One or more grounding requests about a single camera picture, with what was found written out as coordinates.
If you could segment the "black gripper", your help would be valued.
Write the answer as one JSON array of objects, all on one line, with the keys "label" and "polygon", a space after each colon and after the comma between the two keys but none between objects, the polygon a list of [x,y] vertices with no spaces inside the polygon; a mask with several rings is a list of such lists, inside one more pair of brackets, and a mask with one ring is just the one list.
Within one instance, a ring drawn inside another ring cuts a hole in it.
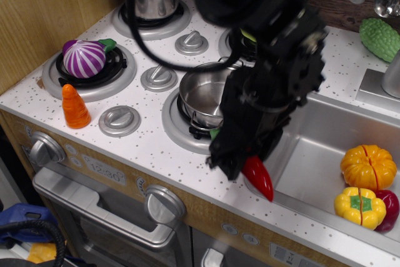
[{"label": "black gripper", "polygon": [[207,164],[211,169],[219,168],[228,180],[236,180],[242,171],[248,156],[239,154],[245,148],[255,150],[261,161],[268,159],[297,106],[291,102],[285,110],[276,113],[251,106],[243,93],[250,73],[251,68],[244,67],[228,76],[221,101],[223,124],[209,147]]}]

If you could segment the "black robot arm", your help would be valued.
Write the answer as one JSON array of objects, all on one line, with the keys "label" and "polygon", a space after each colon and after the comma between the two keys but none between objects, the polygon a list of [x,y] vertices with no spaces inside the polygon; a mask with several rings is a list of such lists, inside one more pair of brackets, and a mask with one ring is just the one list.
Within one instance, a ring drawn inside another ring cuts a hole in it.
[{"label": "black robot arm", "polygon": [[223,124],[211,143],[211,167],[236,179],[248,157],[266,159],[291,113],[323,82],[325,24],[307,0],[195,0],[211,24],[256,40],[256,62],[234,70],[221,100]]}]

